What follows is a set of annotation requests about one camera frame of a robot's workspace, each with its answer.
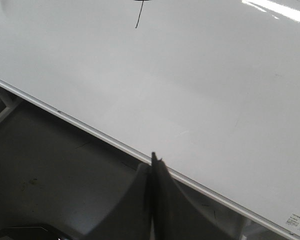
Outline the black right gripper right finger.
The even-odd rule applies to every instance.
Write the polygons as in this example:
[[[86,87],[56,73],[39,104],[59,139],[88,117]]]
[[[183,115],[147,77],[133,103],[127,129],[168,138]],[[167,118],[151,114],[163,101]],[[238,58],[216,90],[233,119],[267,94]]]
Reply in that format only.
[[[157,240],[229,240],[183,193],[165,162],[151,153],[152,216]]]

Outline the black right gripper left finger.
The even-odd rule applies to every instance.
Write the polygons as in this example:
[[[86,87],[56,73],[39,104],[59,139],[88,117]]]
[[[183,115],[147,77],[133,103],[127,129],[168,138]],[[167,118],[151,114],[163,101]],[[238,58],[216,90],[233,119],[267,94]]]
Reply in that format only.
[[[148,240],[151,235],[150,166],[138,165],[129,188],[85,240]]]

